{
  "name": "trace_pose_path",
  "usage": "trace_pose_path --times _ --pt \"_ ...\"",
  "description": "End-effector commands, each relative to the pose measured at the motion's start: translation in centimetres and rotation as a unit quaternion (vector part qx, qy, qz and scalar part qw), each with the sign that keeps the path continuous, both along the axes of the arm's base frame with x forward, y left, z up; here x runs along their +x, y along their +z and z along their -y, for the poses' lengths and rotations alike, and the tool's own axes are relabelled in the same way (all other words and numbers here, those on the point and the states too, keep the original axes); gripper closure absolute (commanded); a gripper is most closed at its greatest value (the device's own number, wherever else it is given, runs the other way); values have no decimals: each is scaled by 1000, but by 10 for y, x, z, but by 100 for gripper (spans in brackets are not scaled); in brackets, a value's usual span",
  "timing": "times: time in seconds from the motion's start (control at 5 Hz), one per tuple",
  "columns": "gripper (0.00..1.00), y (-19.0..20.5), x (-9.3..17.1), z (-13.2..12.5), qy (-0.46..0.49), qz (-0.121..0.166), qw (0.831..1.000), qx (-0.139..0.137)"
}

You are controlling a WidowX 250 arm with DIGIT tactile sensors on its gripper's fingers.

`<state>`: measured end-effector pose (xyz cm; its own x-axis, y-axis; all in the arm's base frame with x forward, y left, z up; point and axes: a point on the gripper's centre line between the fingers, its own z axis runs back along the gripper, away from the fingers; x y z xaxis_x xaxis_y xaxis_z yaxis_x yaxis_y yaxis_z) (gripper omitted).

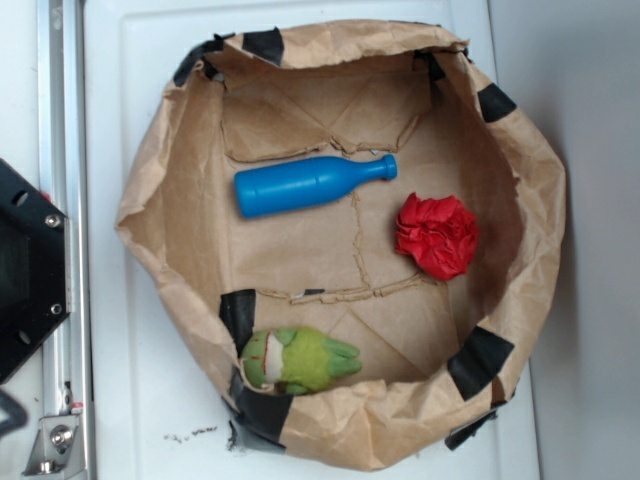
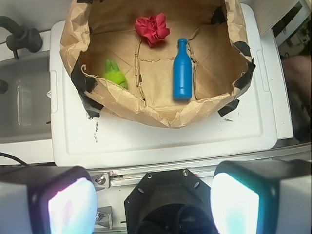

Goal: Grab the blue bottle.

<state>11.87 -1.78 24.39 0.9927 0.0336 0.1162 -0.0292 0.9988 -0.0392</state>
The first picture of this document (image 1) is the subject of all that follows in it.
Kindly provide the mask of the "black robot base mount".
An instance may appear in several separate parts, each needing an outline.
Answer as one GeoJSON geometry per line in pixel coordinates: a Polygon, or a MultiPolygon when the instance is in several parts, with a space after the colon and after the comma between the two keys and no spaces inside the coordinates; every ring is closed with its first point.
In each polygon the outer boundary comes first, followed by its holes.
{"type": "Polygon", "coordinates": [[[66,216],[1,163],[1,382],[69,315],[66,216]]]}

